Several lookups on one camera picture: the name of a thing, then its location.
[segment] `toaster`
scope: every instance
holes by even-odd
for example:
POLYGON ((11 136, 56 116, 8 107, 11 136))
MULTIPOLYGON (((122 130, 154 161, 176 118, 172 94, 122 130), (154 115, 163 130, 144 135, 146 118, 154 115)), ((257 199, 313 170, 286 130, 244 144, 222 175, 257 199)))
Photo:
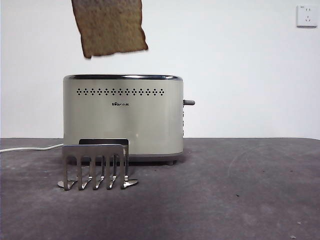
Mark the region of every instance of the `toaster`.
POLYGON ((183 153, 183 79, 171 75, 68 75, 63 79, 64 145, 122 144, 131 162, 183 153))

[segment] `metal toast rack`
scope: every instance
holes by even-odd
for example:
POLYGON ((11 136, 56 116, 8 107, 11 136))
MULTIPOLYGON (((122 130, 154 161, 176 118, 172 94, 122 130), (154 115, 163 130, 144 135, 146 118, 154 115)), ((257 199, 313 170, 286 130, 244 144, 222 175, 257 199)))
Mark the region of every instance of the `metal toast rack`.
POLYGON ((62 147, 63 157, 63 181, 59 181, 57 185, 64 190, 70 190, 77 182, 78 190, 86 188, 89 182, 93 182, 92 189, 97 190, 101 182, 106 178, 106 189, 112 189, 117 179, 117 162, 120 162, 119 178, 121 181, 121 189, 133 186, 138 183, 137 179, 128 178, 129 170, 129 148, 122 144, 90 144, 90 145, 64 145, 62 147), (76 179, 68 178, 68 160, 76 159, 76 179), (97 176, 96 162, 101 162, 101 171, 97 176), (89 171, 86 180, 83 180, 84 160, 89 160, 89 171), (110 171, 110 163, 112 166, 112 175, 110 171))

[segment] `wall socket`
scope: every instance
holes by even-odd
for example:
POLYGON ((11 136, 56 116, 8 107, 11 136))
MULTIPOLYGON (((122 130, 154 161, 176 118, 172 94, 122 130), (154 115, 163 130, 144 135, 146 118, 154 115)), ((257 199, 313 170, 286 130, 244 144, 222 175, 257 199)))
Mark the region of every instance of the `wall socket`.
POLYGON ((317 5, 298 5, 296 7, 296 26, 316 28, 318 26, 318 14, 317 5))

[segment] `white cable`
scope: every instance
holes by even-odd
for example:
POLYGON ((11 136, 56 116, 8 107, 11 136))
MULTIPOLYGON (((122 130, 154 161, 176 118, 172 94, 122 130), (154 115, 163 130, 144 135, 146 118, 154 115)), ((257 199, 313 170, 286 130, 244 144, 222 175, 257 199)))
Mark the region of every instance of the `white cable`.
POLYGON ((21 150, 39 150, 39 151, 45 151, 45 150, 50 150, 58 147, 62 147, 63 144, 58 144, 54 146, 48 146, 48 147, 14 147, 14 148, 7 148, 7 149, 1 149, 0 153, 5 153, 5 152, 11 152, 11 151, 21 151, 21 150))

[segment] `white wall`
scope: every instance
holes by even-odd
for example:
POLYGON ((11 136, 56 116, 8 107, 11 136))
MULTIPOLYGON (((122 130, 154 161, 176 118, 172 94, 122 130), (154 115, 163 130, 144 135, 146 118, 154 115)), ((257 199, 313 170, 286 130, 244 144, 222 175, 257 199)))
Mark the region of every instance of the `white wall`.
POLYGON ((149 51, 83 57, 70 0, 1 1, 2 137, 62 137, 63 77, 184 79, 185 137, 320 139, 320 0, 144 0, 149 51))

